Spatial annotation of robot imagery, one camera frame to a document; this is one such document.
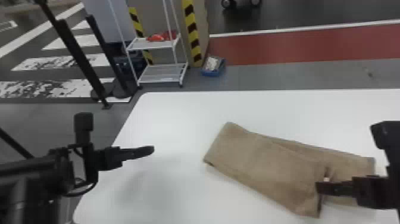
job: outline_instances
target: blue bin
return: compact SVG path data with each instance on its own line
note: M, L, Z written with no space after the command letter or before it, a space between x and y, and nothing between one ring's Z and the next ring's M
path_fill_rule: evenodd
M222 74L222 72L225 69L225 58L222 59L222 62L220 64L220 67L217 70L214 71L209 71L209 70L205 70L204 68L201 69L201 73L203 74L203 76L207 76L207 77L218 77L219 75Z

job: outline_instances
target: beige towel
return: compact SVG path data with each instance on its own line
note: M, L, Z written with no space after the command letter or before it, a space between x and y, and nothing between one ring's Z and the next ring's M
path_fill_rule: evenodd
M206 163L277 201L290 211L319 217L315 182L371 174L374 160L249 132L227 123L204 157ZM354 205L352 198L327 200Z
M279 138L264 136L280 146L300 153L308 158L319 160L325 164L326 177L331 182L350 181L353 176L365 176L375 174L375 159L344 153L327 148L315 147L300 142L288 141ZM324 202L341 204L344 206L357 206L357 202L351 197L325 196Z

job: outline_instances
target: red floor stripe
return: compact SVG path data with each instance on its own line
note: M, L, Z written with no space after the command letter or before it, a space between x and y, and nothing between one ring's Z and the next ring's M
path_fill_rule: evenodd
M400 58L400 24L210 39L230 65Z

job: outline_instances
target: hazard stripe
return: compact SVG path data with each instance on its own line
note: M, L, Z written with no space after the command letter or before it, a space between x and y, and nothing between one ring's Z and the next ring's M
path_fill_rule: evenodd
M144 38L145 37L145 32L143 30L142 24L140 23L138 12L136 11L135 7L129 7L129 14L130 18L133 21L133 27L136 30L136 34L139 38ZM147 62L149 65L154 64L153 56L151 55L149 50L143 50L143 56L146 58Z
M195 8L193 0L182 0L183 11L185 12L185 23L189 34L189 43L191 47L191 55L194 65L200 67L203 64L203 56L201 54L199 33L196 24Z

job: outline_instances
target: white wire shelf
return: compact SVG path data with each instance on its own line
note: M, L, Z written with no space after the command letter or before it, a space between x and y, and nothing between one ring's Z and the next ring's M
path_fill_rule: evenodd
M187 69L187 63L147 66L139 83L179 82L182 85Z
M146 38L135 38L127 47L128 51L146 50L146 49L162 49L162 48L175 48L180 39L180 33L176 35L175 40L172 41L155 41L150 42Z

